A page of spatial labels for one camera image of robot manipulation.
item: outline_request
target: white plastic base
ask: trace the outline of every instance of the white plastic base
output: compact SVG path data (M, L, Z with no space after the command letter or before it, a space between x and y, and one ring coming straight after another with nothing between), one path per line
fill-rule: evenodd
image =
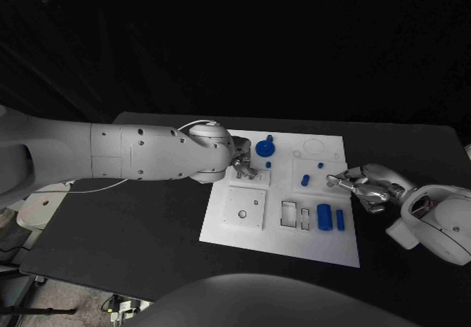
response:
M233 168L228 168L226 178L213 184L199 240L360 267L350 193L337 187L326 186L327 174L346 170L341 137L261 131L229 132L252 141L252 166L261 171L262 178L252 181L244 178L238 180ZM272 135L275 153L269 157L261 157L255 146L267 139L268 134ZM318 168L318 162L324 164L323 168ZM303 187L300 183L305 174L311 179L308 186ZM231 189L239 189L235 192L241 200L231 195ZM246 210L254 210L254 207L261 209L258 196L265 200L262 219L259 211L249 213ZM287 206L285 217L282 202L295 203L295 208L293 205ZM318 229L317 222L317 205L324 203L331 205L334 229L330 232ZM337 209L343 210L343 232L337 230ZM245 218L239 217L239 211L246 212Z

